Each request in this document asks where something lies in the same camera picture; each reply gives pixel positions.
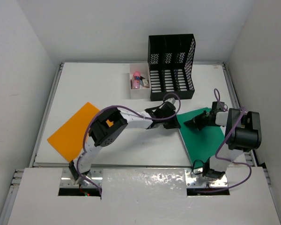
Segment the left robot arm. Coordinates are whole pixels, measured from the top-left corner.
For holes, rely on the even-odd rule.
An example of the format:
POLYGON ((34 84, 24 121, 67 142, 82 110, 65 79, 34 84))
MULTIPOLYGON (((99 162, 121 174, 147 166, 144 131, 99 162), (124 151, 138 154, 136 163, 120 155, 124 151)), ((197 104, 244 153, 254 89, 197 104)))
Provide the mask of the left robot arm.
POLYGON ((165 129, 181 128, 177 120, 180 110, 174 106, 175 98, 171 97, 156 107, 136 112, 128 107, 113 105, 99 111, 91 120, 83 137, 81 154, 69 163, 69 170, 76 184, 94 182, 88 177, 92 161, 103 147, 111 145, 118 136, 129 128, 165 129))

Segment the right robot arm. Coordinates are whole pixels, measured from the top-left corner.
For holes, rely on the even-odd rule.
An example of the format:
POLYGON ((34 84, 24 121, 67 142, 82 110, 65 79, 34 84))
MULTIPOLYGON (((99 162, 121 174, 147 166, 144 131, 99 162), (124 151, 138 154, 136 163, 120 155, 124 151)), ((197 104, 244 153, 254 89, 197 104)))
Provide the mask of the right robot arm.
POLYGON ((184 122, 188 128, 202 131, 205 127, 225 127, 225 138, 216 153, 208 158, 202 169, 202 176, 207 179, 221 179, 228 166, 237 158, 233 154, 230 158, 219 156, 224 144, 230 151, 241 150, 249 152, 258 149, 262 141, 260 114, 243 109, 225 107, 225 103, 214 101, 211 110, 204 110, 201 114, 184 122))

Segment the brown white stamp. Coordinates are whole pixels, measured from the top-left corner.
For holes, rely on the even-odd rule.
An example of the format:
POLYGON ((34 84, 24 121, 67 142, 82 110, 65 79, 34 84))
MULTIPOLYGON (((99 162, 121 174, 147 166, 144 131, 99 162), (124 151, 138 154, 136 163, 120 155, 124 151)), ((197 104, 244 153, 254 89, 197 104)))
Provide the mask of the brown white stamp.
POLYGON ((145 88, 149 88, 149 82, 148 82, 148 80, 146 78, 142 79, 142 85, 145 88))

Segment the green notebook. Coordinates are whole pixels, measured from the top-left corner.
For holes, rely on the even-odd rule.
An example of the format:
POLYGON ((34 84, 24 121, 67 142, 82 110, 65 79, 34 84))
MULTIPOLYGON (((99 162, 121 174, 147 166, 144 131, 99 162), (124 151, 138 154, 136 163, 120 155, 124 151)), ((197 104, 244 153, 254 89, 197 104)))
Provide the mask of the green notebook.
POLYGON ((188 128, 184 124, 204 111, 208 112, 210 109, 206 107, 177 115, 177 120, 181 126, 179 131, 191 163, 195 160, 206 162, 216 153, 224 140, 224 133, 220 127, 208 126, 199 131, 195 128, 188 128))

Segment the pink glue bottle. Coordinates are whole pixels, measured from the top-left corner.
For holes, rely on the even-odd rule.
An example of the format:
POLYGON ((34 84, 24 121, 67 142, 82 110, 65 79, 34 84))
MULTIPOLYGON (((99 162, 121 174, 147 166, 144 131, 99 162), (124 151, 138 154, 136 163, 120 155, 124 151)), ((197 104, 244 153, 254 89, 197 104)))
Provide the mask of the pink glue bottle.
POLYGON ((139 71, 134 72, 133 79, 132 79, 132 89, 140 88, 140 79, 141 79, 140 72, 139 71))

